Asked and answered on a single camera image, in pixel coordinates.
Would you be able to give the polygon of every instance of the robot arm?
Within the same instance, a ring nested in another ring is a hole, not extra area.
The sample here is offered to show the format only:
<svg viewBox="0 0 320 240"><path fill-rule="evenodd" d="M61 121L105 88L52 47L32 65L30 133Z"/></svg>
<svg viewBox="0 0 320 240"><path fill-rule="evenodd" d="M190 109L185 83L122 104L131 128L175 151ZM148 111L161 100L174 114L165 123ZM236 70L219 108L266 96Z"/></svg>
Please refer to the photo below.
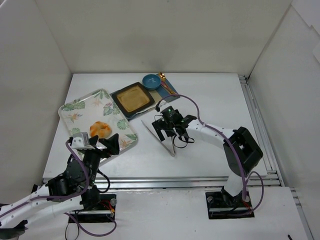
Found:
<svg viewBox="0 0 320 240"><path fill-rule="evenodd" d="M98 141L106 148L98 149ZM82 132L74 134L68 142L72 149L84 154L83 161L71 155L63 173L29 196L0 207L0 239L18 237L39 221L72 210L90 210L100 202L100 192L95 186L100 160L119 154L119 135L98 140L98 136L89 138Z"/></svg>
<svg viewBox="0 0 320 240"><path fill-rule="evenodd" d="M243 171L244 176L247 177L263 157L263 153L251 133L245 127L232 130L211 124L201 124L195 116L187 115L183 117L177 109L173 109L169 104L162 105L160 113L161 118L154 121L152 126L161 141L165 140L162 133L162 131L164 131L167 137L178 136L180 140L184 138L184 142L188 142L191 138L201 140L224 150L232 172L225 186L222 188L221 193L224 201L228 205L232 205L236 199L238 199L243 189L241 171ZM218 134L218 131L223 134L234 147L240 159L242 170L239 167L231 147L226 142L226 139L222 137L221 134Z"/></svg>

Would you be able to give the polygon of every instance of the blue bowl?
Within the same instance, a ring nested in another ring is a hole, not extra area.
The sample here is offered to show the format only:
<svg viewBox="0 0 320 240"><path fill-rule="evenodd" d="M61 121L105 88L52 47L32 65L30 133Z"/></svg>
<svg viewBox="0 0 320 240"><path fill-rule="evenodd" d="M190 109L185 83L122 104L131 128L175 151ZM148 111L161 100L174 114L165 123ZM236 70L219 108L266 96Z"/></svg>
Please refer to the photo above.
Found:
<svg viewBox="0 0 320 240"><path fill-rule="evenodd" d="M156 90L161 85L161 79L158 75L148 74L142 78L142 85L147 90Z"/></svg>

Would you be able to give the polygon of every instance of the white wall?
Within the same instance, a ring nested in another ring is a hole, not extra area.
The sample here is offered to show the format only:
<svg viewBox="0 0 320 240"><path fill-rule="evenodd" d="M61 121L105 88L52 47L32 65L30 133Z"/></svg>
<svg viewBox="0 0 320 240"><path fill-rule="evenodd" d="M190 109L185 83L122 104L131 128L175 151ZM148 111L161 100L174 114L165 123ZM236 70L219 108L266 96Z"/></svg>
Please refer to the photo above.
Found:
<svg viewBox="0 0 320 240"><path fill-rule="evenodd" d="M320 239L319 34L291 7L249 79L285 182Z"/></svg>
<svg viewBox="0 0 320 240"><path fill-rule="evenodd" d="M291 0L36 0L73 73L249 74Z"/></svg>
<svg viewBox="0 0 320 240"><path fill-rule="evenodd" d="M70 71L34 0L0 6L0 203L40 183Z"/></svg>

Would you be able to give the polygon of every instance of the floral tray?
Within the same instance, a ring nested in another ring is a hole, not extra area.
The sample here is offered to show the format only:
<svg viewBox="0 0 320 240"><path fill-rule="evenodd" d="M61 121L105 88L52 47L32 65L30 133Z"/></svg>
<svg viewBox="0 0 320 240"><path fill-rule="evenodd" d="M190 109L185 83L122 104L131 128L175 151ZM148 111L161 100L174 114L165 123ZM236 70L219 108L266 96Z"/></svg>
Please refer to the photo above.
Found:
<svg viewBox="0 0 320 240"><path fill-rule="evenodd" d="M65 123L70 136L87 132L97 121L109 124L111 135L119 134L120 153L137 143L138 135L105 89L98 89L59 108L59 116Z"/></svg>

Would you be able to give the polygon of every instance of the bagel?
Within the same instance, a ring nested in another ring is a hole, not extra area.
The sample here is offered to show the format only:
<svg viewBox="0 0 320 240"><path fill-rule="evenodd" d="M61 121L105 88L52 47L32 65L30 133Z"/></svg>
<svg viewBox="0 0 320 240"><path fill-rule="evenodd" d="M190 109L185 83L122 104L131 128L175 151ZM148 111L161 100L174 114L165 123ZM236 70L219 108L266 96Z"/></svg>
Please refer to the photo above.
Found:
<svg viewBox="0 0 320 240"><path fill-rule="evenodd" d="M111 134L111 132L111 127L102 121L96 121L90 127L90 137L98 135L100 139L105 139Z"/></svg>

